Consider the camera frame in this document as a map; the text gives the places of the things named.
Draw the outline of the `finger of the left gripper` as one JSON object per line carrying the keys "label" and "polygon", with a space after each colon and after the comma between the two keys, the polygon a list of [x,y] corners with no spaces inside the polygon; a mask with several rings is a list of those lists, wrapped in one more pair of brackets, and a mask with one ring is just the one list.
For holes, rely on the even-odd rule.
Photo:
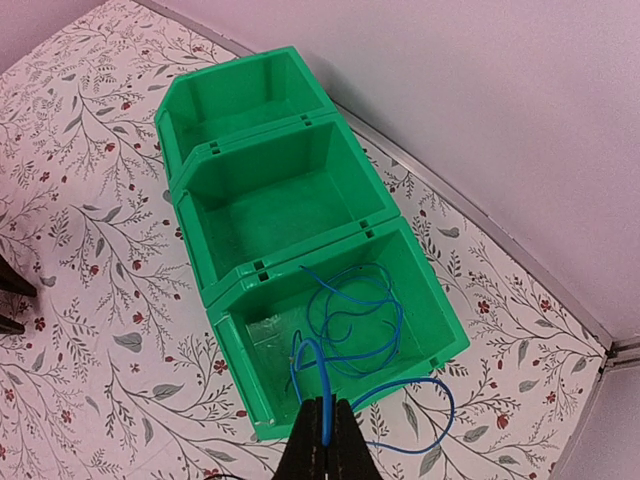
{"label": "finger of the left gripper", "polygon": [[18,274],[3,257],[0,257],[0,285],[2,291],[31,298],[37,296],[36,288]]}
{"label": "finger of the left gripper", "polygon": [[1,334],[24,334],[25,327],[23,324],[16,322],[4,315],[0,316],[0,333]]}

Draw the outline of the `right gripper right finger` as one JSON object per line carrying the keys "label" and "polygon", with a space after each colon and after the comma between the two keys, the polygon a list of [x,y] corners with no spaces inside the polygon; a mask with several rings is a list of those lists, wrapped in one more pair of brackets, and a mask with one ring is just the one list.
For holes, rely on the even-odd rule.
{"label": "right gripper right finger", "polygon": [[338,400],[334,410],[333,432],[327,447],[327,478],[382,479],[346,399]]}

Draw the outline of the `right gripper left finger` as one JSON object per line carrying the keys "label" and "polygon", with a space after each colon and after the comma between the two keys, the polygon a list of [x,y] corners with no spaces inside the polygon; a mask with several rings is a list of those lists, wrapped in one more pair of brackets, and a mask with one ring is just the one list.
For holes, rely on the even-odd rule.
{"label": "right gripper left finger", "polygon": [[322,444],[323,402],[305,400],[296,417],[273,480],[325,478],[326,447]]}

